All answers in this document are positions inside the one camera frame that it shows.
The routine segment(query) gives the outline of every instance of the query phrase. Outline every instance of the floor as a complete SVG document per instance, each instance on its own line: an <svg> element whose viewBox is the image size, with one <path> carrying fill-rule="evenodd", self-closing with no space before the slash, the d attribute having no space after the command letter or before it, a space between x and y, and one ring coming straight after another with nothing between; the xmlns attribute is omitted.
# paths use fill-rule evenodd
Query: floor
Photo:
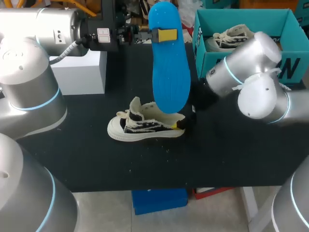
<svg viewBox="0 0 309 232"><path fill-rule="evenodd" d="M253 188L258 207L272 187ZM186 207L136 216L131 191L74 193L80 207L78 232L247 232L247 219L238 188ZM270 223L264 232L274 232Z"/></svg>

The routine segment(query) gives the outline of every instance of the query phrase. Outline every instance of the yellow clamp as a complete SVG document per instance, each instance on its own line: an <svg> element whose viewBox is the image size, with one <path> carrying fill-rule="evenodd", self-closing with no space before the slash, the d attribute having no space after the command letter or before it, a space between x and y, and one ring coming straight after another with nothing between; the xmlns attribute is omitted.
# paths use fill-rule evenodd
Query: yellow clamp
<svg viewBox="0 0 309 232"><path fill-rule="evenodd" d="M177 29L158 29L159 43L164 41L177 40Z"/></svg>

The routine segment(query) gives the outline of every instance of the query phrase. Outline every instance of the blue insole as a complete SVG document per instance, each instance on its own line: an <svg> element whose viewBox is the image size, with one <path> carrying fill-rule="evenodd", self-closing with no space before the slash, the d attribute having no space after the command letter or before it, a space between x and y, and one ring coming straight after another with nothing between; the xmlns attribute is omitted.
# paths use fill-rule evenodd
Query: blue insole
<svg viewBox="0 0 309 232"><path fill-rule="evenodd" d="M154 100L162 112L176 113L186 104L191 83L182 23L177 8L169 2L155 4L148 19L150 29L177 29L177 40L152 43Z"/></svg>

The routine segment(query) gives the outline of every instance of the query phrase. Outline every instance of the canvas sneaker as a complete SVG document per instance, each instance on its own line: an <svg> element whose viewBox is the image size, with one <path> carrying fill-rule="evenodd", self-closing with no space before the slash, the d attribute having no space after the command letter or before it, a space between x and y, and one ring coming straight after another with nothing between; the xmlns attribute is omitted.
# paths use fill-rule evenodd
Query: canvas sneaker
<svg viewBox="0 0 309 232"><path fill-rule="evenodd" d="M212 37L205 40L208 52L233 51L242 45L247 39L254 36L254 33L244 24L234 26L223 33L214 33Z"/></svg>
<svg viewBox="0 0 309 232"><path fill-rule="evenodd" d="M130 109L118 112L107 126L107 132L113 139L134 142L146 138L181 136L185 131L186 118L182 114L165 114L155 102L141 105L135 97Z"/></svg>

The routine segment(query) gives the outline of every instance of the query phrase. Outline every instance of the white box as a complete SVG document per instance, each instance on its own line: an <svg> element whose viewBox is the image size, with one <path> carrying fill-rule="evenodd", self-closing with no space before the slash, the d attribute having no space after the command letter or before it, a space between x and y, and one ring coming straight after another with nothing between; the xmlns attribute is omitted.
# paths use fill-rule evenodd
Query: white box
<svg viewBox="0 0 309 232"><path fill-rule="evenodd" d="M106 61L107 52L88 51L83 57L65 57L51 67L63 95L102 94Z"/></svg>

